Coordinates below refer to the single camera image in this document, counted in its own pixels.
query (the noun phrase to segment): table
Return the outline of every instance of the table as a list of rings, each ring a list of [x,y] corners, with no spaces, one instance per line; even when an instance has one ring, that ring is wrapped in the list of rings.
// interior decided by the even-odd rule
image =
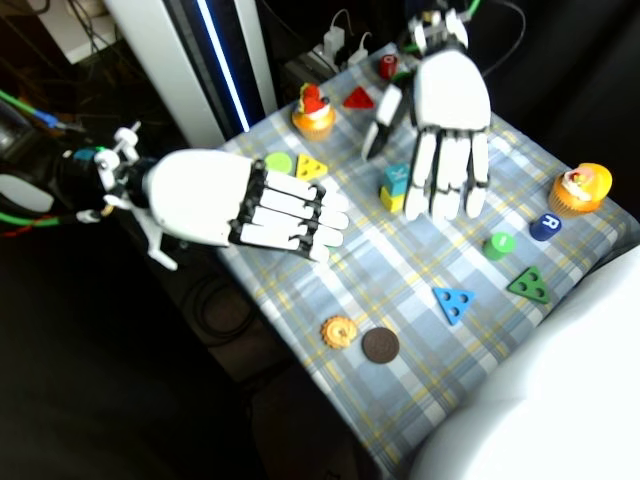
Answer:
[[[410,161],[415,132],[406,119],[383,153],[364,163],[360,148],[375,111],[345,109],[341,102],[358,85],[379,101],[385,84],[377,61],[392,51],[385,47],[321,87],[337,107],[327,141],[298,135],[288,107],[223,147],[252,158],[305,153],[327,163],[321,183],[352,202],[344,246],[333,250],[326,265],[248,247],[231,247],[221,256],[385,476],[403,478],[433,428],[596,263],[637,244],[640,226],[607,200],[595,214],[564,221],[549,242],[533,240],[528,224],[548,211],[550,181],[567,167],[497,116],[490,134],[491,186],[479,219],[461,211],[455,221],[436,226],[427,217],[407,222],[384,210],[378,198],[382,171]],[[482,243],[498,231],[514,235],[517,248],[492,262],[482,255]],[[550,290],[547,305],[506,290],[531,265]],[[455,327],[433,287],[475,292]],[[321,326],[334,315],[358,326],[359,337],[348,349],[332,350],[322,341]],[[362,335],[376,326],[390,328],[400,340],[400,354],[386,365],[367,360],[360,346]]]

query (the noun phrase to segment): yellow triangle block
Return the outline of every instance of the yellow triangle block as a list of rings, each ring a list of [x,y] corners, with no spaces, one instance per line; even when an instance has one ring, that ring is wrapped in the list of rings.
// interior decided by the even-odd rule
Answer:
[[[317,161],[315,158],[301,153],[298,155],[298,165],[296,166],[296,178],[308,182],[314,178],[326,175],[329,171],[324,163]]]

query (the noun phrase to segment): robotic hand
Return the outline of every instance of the robotic hand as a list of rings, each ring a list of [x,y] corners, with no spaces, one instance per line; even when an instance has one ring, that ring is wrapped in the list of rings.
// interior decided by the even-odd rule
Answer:
[[[162,235],[227,247],[289,250],[315,261],[342,245],[348,200],[319,185],[269,172],[262,160],[216,150],[181,150],[155,164],[140,161],[135,131],[95,156],[107,204],[131,210],[149,241],[148,254],[170,270]],[[120,161],[119,153],[126,158]]]
[[[489,94],[468,46],[463,18],[449,10],[409,23],[409,33],[422,57],[417,69],[389,85],[362,148],[367,160],[384,147],[389,134],[412,103],[418,129],[404,212],[414,220],[429,208],[425,186],[431,173],[430,209],[434,218],[458,214],[467,186],[466,212],[480,215],[489,185],[487,129],[491,121]]]

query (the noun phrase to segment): cupcake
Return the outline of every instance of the cupcake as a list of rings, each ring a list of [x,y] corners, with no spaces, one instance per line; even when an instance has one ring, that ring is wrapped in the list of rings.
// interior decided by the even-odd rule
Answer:
[[[331,133],[336,111],[327,97],[320,97],[320,89],[316,85],[305,83],[300,89],[300,101],[291,120],[307,140],[321,141]]]
[[[568,218],[595,212],[611,190],[611,183],[609,170],[595,163],[582,163],[555,179],[549,206]]]

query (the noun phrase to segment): blue led light strip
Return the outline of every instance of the blue led light strip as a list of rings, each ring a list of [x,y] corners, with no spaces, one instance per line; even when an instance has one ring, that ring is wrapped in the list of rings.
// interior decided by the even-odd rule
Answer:
[[[213,18],[211,17],[211,12],[209,11],[209,7],[207,6],[206,0],[197,0],[197,1],[198,1],[198,8],[200,9],[200,14],[202,15],[202,19],[204,20],[204,25],[207,28],[207,33],[209,34],[209,39],[211,40],[211,45],[213,45],[213,49],[216,52],[216,56],[218,57],[218,62],[220,63],[222,74],[224,75],[224,79],[227,82],[229,93],[231,93],[233,104],[236,107],[238,118],[240,119],[240,123],[242,124],[242,129],[245,132],[248,132],[249,123],[247,122],[247,117],[244,114],[244,109],[242,108],[242,102],[240,102],[240,97],[238,96],[236,85],[235,83],[233,83],[233,77],[231,76],[229,65],[227,65],[227,59],[225,58],[224,52],[222,51],[222,45],[220,44],[220,39],[218,38],[218,32],[216,32],[216,28],[213,25]]]

